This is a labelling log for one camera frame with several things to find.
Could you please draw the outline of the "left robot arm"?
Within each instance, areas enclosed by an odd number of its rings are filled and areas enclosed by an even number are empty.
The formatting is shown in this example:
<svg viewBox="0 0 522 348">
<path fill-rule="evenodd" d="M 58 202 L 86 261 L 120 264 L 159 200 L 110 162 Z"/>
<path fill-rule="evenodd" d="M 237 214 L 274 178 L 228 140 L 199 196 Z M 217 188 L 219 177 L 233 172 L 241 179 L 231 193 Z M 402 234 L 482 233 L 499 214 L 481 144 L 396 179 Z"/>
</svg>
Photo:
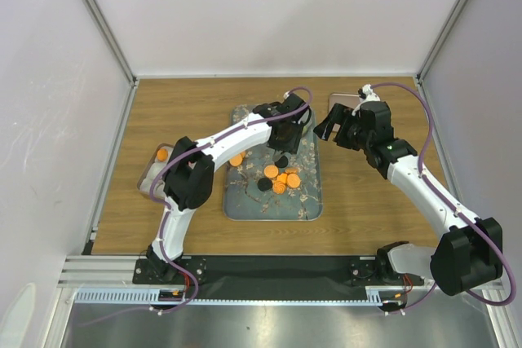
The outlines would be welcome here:
<svg viewBox="0 0 522 348">
<path fill-rule="evenodd" d="M 176 142 L 166 166 L 154 178 L 149 197 L 163 205 L 160 226 L 148 246 L 148 273 L 162 283 L 188 275 L 178 260 L 184 237 L 196 210 L 207 202 L 215 171 L 241 152 L 261 144 L 278 152 L 295 154 L 303 133 L 300 121 L 310 112 L 312 94 L 303 100 L 296 89 L 281 102 L 260 104 L 239 122 L 203 139 L 183 137 Z"/>
</svg>

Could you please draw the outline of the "rose gold tin lid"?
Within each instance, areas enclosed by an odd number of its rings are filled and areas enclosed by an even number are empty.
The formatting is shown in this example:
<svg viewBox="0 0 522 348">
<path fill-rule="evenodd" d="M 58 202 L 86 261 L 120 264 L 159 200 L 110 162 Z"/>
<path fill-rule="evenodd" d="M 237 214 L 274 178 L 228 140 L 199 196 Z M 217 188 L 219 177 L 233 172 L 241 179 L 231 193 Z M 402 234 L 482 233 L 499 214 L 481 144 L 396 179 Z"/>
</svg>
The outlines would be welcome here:
<svg viewBox="0 0 522 348">
<path fill-rule="evenodd" d="M 332 93 L 329 97 L 329 112 L 335 104 L 341 104 L 348 108 L 356 108 L 362 102 L 362 98 L 358 94 L 349 93 Z"/>
</svg>

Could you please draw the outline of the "orange chocolate chip cookie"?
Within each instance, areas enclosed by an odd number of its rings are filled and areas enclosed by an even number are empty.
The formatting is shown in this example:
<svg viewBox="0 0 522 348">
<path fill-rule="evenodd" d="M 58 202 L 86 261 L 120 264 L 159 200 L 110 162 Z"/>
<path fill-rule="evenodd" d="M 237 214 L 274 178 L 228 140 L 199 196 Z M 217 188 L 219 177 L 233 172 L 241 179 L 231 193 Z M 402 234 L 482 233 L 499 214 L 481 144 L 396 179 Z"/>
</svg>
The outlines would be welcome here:
<svg viewBox="0 0 522 348">
<path fill-rule="evenodd" d="M 157 151 L 157 159 L 159 161 L 166 161 L 168 159 L 169 152 L 165 148 L 160 148 Z"/>
</svg>

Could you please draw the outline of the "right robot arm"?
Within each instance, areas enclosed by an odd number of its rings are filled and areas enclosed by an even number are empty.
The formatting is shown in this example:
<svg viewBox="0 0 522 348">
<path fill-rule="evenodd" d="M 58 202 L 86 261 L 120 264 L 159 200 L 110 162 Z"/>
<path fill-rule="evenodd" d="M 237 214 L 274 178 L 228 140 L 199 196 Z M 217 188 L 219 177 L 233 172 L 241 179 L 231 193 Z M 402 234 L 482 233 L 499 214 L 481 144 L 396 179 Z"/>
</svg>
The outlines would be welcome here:
<svg viewBox="0 0 522 348">
<path fill-rule="evenodd" d="M 381 248 L 377 278 L 394 284 L 404 274 L 432 279 L 454 296 L 502 276 L 495 253 L 502 248 L 502 228 L 494 218 L 481 219 L 457 201 L 418 162 L 416 150 L 394 135 L 391 110 L 382 101 L 357 108 L 335 104 L 315 134 L 338 146 L 363 151 L 369 165 L 399 188 L 430 223 L 439 238 L 435 249 L 396 242 Z"/>
</svg>

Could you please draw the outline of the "orange swirl cookie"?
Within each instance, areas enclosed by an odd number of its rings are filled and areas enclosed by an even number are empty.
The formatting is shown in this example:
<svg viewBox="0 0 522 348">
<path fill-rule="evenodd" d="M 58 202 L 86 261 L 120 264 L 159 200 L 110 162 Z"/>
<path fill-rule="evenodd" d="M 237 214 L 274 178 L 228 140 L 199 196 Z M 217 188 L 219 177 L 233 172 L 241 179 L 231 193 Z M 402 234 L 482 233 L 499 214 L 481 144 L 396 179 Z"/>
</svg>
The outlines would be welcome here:
<svg viewBox="0 0 522 348">
<path fill-rule="evenodd" d="M 276 193 L 276 194 L 283 194 L 286 190 L 286 185 L 284 183 L 281 183 L 281 182 L 274 182 L 273 185 L 272 185 L 272 190 Z"/>
</svg>

